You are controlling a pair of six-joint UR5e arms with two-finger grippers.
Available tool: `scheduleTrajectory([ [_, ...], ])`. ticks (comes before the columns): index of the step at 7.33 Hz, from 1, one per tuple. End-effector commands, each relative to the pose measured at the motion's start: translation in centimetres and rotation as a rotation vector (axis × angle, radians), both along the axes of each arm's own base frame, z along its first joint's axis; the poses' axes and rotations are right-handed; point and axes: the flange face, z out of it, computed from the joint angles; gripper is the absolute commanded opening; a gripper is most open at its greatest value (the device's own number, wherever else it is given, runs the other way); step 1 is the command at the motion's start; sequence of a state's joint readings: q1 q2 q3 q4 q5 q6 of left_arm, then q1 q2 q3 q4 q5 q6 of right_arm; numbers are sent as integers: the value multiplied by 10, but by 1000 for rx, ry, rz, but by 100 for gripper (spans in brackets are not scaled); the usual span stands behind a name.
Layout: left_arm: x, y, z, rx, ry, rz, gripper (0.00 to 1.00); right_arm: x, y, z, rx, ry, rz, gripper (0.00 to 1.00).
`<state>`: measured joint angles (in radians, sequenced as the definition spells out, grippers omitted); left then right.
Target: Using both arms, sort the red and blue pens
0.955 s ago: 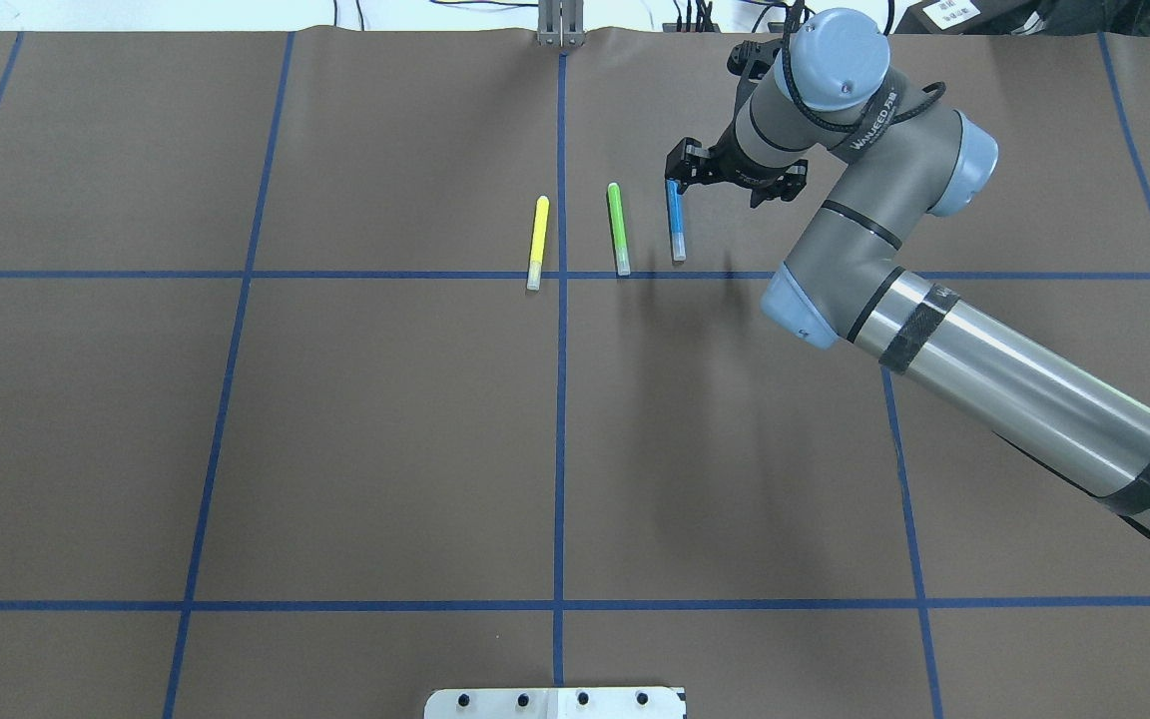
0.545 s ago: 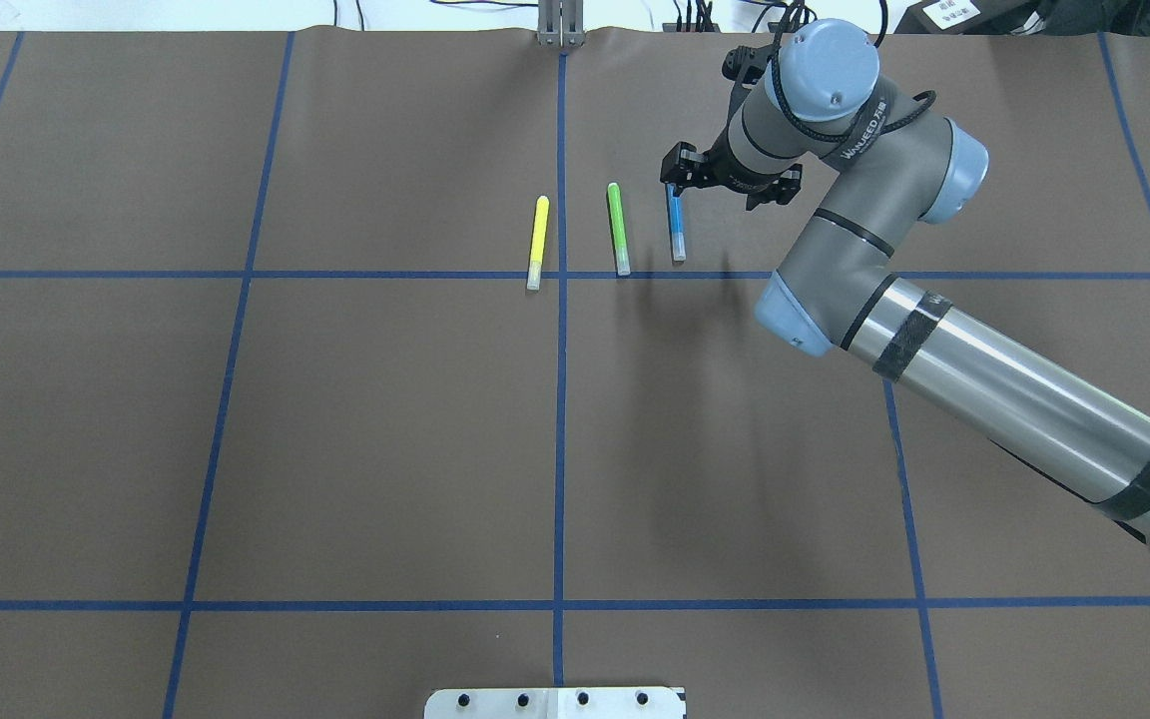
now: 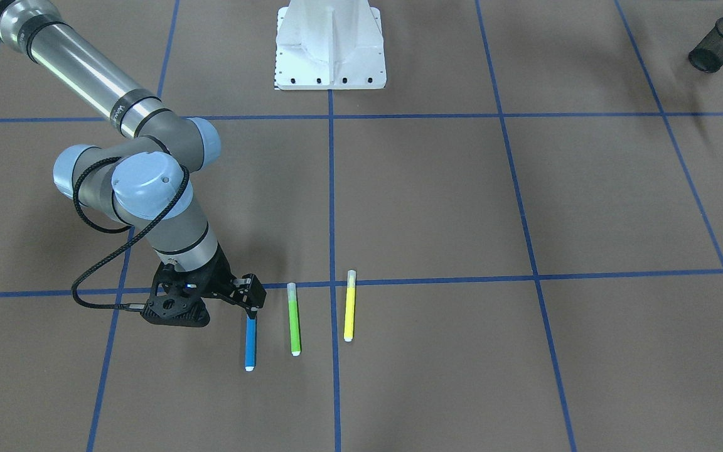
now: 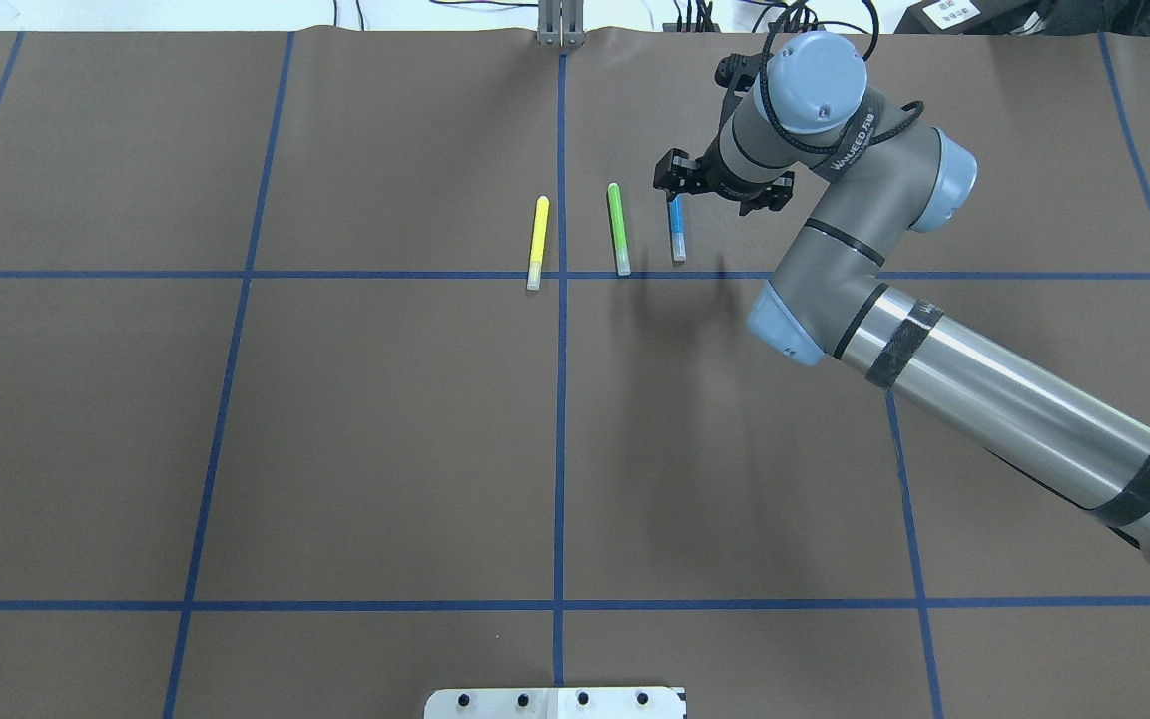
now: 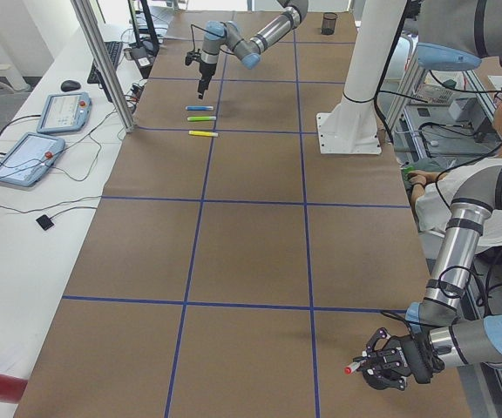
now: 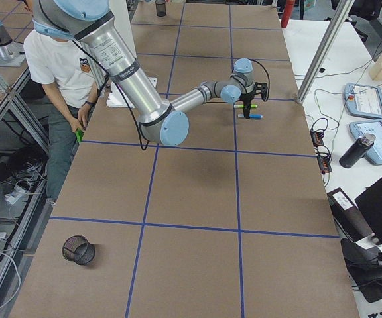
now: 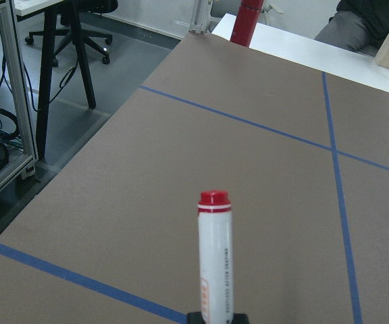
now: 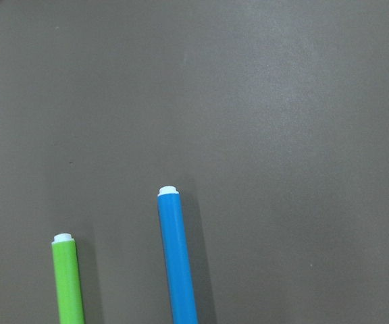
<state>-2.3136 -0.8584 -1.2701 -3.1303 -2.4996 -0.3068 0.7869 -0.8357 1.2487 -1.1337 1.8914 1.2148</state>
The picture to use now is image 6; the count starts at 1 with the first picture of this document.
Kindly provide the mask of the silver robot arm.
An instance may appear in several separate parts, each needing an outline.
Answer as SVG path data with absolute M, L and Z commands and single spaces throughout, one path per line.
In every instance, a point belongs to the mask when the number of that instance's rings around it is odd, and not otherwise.
M 90 54 L 139 111 L 139 132 L 150 142 L 181 144 L 189 129 L 186 112 L 213 98 L 228 104 L 242 101 L 249 118 L 251 102 L 263 90 L 253 79 L 251 61 L 242 58 L 227 81 L 207 81 L 174 101 L 163 99 L 115 29 L 108 1 L 35 1 L 33 9 L 37 32 L 90 47 Z

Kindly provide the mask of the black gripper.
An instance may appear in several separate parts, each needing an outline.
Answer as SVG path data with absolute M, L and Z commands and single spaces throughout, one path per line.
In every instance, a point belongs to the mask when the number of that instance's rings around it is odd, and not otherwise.
M 251 93 L 242 93 L 240 96 L 240 100 L 243 102 L 243 116 L 246 119 L 250 119 L 250 109 L 251 109 L 251 103 L 254 99 L 255 94 L 253 92 Z

